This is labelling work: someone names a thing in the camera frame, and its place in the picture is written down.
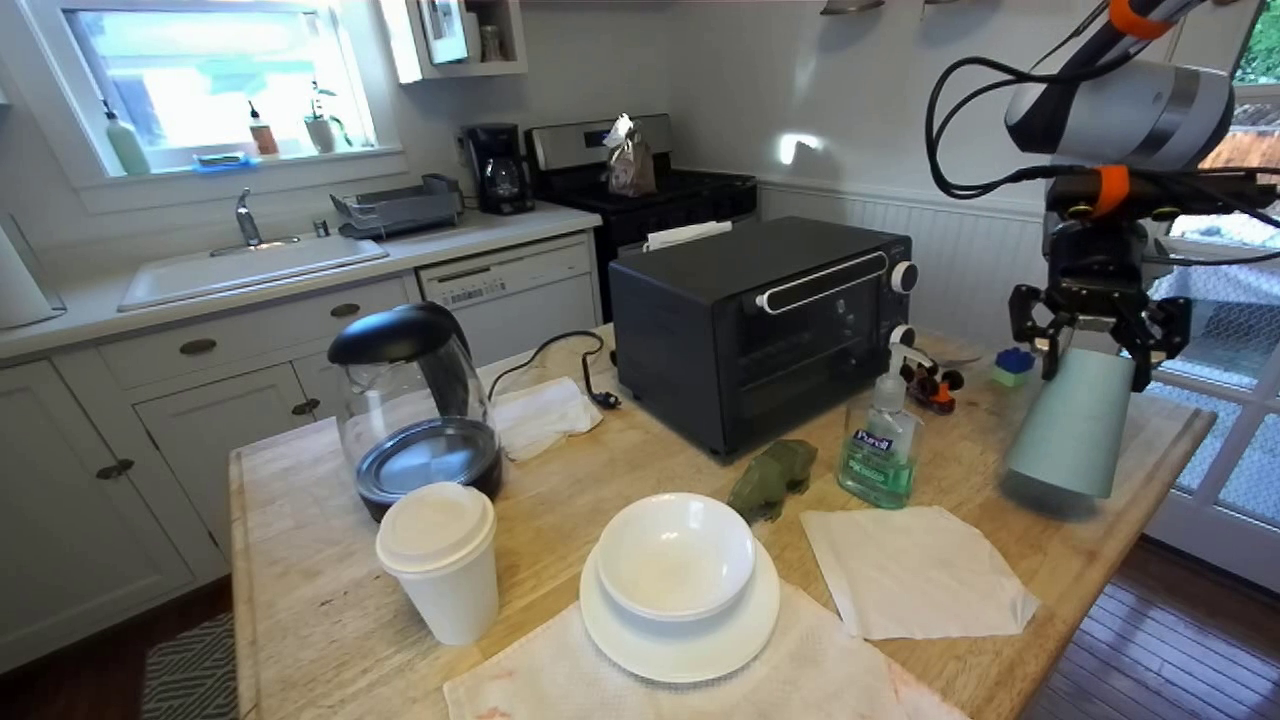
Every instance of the white bowl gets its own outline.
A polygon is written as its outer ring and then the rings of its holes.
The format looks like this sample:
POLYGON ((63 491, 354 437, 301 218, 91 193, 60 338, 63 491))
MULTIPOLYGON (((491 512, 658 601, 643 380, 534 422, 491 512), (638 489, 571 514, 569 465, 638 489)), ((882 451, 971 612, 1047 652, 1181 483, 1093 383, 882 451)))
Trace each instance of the white bowl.
POLYGON ((749 587, 751 568, 751 529, 713 496, 643 496, 599 532, 606 595, 654 625, 717 617, 749 587))

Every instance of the wooden table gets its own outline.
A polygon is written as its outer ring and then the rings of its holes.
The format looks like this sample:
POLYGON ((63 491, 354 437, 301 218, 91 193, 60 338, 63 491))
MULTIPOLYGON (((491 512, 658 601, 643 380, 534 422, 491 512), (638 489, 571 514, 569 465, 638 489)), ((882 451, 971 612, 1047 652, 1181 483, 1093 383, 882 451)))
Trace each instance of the wooden table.
MULTIPOLYGON (((577 369, 559 349, 524 380, 577 369)), ((1132 401, 1107 504, 1047 514, 1002 491, 1002 461, 1029 393, 1002 393, 970 369, 956 417, 923 417, 916 498, 977 524, 1041 595, 1025 635, 890 641, 970 715, 1017 715, 1051 671, 1113 568, 1207 433, 1204 411, 1132 401)), ((776 524, 755 524, 781 574, 831 606, 802 512, 863 506, 831 480, 846 411, 788 433, 821 446, 814 489, 776 524)), ((730 496, 742 465, 717 465, 643 406, 607 411, 527 465, 504 466, 498 498, 501 617, 472 648, 440 648, 371 556, 376 524, 356 498, 331 419, 248 443, 233 454, 233 587, 244 715, 444 715, 440 682, 484 663, 524 633, 577 602, 579 563, 606 520, 648 491, 730 496)))

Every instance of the floor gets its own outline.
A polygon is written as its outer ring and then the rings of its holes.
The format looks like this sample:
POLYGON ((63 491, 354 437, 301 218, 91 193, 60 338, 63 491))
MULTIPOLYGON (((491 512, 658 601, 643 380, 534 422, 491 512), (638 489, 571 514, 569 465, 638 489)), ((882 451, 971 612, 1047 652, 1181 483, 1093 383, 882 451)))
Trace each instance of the floor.
MULTIPOLYGON (((145 652, 227 612, 211 582, 67 657, 0 675, 5 720, 136 720, 145 652)), ((1139 539, 1029 720, 1280 720, 1280 595, 1139 539)))

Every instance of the white plate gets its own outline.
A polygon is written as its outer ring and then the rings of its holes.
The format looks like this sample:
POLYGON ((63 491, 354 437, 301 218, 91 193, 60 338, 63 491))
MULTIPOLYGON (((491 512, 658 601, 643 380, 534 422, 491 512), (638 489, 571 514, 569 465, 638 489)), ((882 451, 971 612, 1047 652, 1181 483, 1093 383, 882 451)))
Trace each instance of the white plate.
POLYGON ((579 573, 579 612, 593 645, 634 675, 658 682, 705 682, 751 663, 776 625, 781 578, 755 542, 755 573, 735 602, 702 625, 643 625, 599 587, 599 542, 579 573))

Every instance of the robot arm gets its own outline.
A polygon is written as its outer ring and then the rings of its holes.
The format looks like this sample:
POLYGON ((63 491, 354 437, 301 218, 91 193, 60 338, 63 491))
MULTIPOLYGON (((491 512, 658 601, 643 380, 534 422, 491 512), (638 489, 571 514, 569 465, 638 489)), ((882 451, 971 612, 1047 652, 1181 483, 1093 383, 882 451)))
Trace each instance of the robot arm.
MULTIPOLYGON (((1190 344, 1192 303, 1152 303, 1143 292, 1143 253, 1152 253, 1143 218, 1267 209, 1278 199, 1278 188, 1259 185, 1255 170, 1198 170, 1231 122, 1231 79, 1137 60, 1198 5, 1104 0, 1038 62, 1038 74, 1021 73, 1021 83, 1033 93, 1017 93, 1008 104, 1003 122, 1011 142, 1084 162, 1041 162, 959 188, 945 185, 933 156, 940 188, 959 199, 1008 178, 1051 178, 1043 195, 1047 283, 1021 283, 1008 300, 1011 336, 1043 357, 1047 380, 1055 375, 1065 333, 1082 322, 1104 322, 1137 358, 1132 386, 1143 386, 1152 369, 1190 344)), ((935 107, 927 107, 927 147, 935 152, 945 128, 933 128, 933 117, 935 107)))

